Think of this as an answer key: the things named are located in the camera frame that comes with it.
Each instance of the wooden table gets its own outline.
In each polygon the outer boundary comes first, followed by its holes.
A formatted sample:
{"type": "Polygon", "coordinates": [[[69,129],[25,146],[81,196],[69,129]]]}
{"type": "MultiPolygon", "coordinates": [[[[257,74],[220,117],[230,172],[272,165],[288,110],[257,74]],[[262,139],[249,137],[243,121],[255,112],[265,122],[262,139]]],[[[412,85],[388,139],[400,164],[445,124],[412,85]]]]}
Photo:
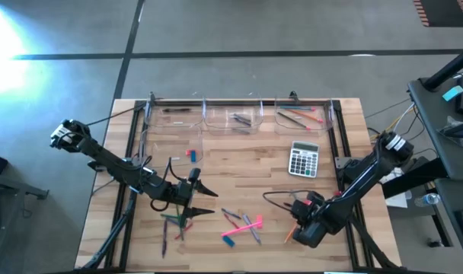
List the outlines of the wooden table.
{"type": "MultiPolygon", "coordinates": [[[[340,99],[348,142],[353,157],[364,157],[372,149],[366,122],[358,98],[340,99]]],[[[116,100],[113,114],[134,106],[134,100],[116,100]]],[[[105,148],[121,157],[125,154],[132,112],[110,120],[105,148]]],[[[290,214],[262,198],[271,190],[316,190],[326,198],[337,190],[334,163],[327,132],[321,136],[305,137],[277,135],[274,132],[273,107],[264,107],[264,119],[254,135],[213,135],[203,126],[203,159],[201,179],[205,186],[219,194],[218,198],[196,194],[193,206],[214,209],[216,213],[198,216],[186,232],[185,241],[175,241],[178,229],[168,226],[168,251],[161,258],[163,218],[153,211],[147,195],[137,199],[136,213],[129,248],[127,271],[340,271],[351,270],[350,256],[344,230],[335,236],[327,235],[319,247],[312,249],[295,241],[283,241],[294,221],[290,214]],[[310,141],[320,145],[318,177],[311,180],[287,173],[289,151],[293,140],[310,141]],[[233,229],[220,208],[243,212],[252,219],[263,216],[263,229],[257,230],[262,240],[258,245],[251,233],[244,231],[233,236],[236,245],[228,247],[221,239],[223,231],[233,229]]],[[[137,126],[134,153],[137,151],[137,126]]],[[[189,167],[178,172],[186,176],[189,167]]],[[[97,175],[94,187],[109,180],[107,174],[97,175]]],[[[76,266],[84,265],[107,237],[117,196],[118,183],[98,191],[91,199],[76,266]]],[[[277,202],[292,201],[287,195],[277,196],[277,202]]],[[[367,229],[388,258],[400,265],[382,188],[377,185],[362,199],[367,229]]],[[[166,211],[175,214],[175,207],[166,211]]],[[[117,241],[120,254],[123,233],[117,241]]],[[[356,236],[357,249],[361,248],[356,236]]],[[[114,257],[118,264],[119,256],[114,257]]]]}

